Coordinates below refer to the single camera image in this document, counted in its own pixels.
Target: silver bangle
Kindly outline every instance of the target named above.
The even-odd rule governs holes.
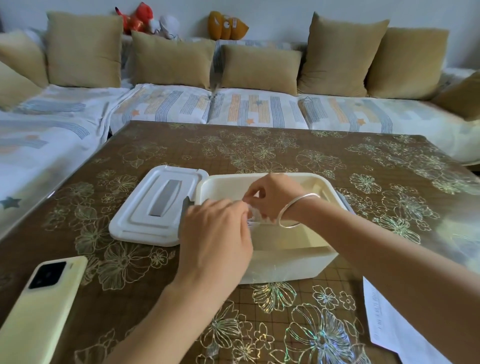
[[[282,225],[281,223],[281,220],[282,220],[282,216],[283,214],[285,213],[285,211],[290,207],[292,206],[294,203],[296,203],[298,200],[304,198],[304,197],[309,197],[309,196],[317,196],[318,198],[320,198],[319,195],[317,194],[314,194],[314,193],[311,193],[311,194],[304,194],[302,196],[298,196],[298,197],[295,197],[293,200],[291,200],[288,204],[285,205],[285,207],[283,209],[280,210],[280,212],[278,213],[278,216],[276,217],[276,224],[278,226],[281,226],[282,228],[287,228],[287,229],[290,229],[290,228],[294,228],[296,226],[299,226],[300,223],[297,222],[296,224],[294,225],[291,225],[291,226],[285,226],[285,225]]]

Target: left hand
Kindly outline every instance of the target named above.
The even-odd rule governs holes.
[[[222,304],[252,258],[248,212],[242,201],[206,200],[191,206],[180,227],[180,262],[173,284],[200,286]]]

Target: beige cushion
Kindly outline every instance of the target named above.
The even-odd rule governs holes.
[[[452,86],[438,96],[432,103],[456,114],[466,121],[480,119],[480,72],[475,72],[458,85]]]
[[[388,28],[368,72],[373,97],[425,99],[437,88],[448,30]]]
[[[297,94],[301,52],[239,45],[223,46],[222,87]]]
[[[314,13],[299,93],[365,97],[363,82],[388,23],[338,22]]]
[[[0,62],[37,86],[41,88],[48,86],[43,51],[22,31],[0,34]]]
[[[137,84],[185,85],[210,88],[215,42],[177,42],[132,32]]]
[[[28,78],[0,62],[0,109],[9,111],[42,90]]]
[[[48,12],[50,83],[76,87],[120,87],[121,16]]]

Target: orange plush toy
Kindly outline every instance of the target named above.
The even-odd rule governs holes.
[[[248,26],[239,18],[210,12],[208,17],[208,33],[213,40],[240,40],[247,34]]]
[[[146,33],[148,31],[148,23],[153,19],[152,8],[143,1],[138,5],[135,14],[132,16],[123,14],[118,8],[115,8],[115,11],[123,18],[124,34],[131,34],[132,30]]]

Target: white paper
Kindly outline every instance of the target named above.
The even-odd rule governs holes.
[[[451,364],[365,278],[363,295],[372,343],[398,353],[403,364]]]

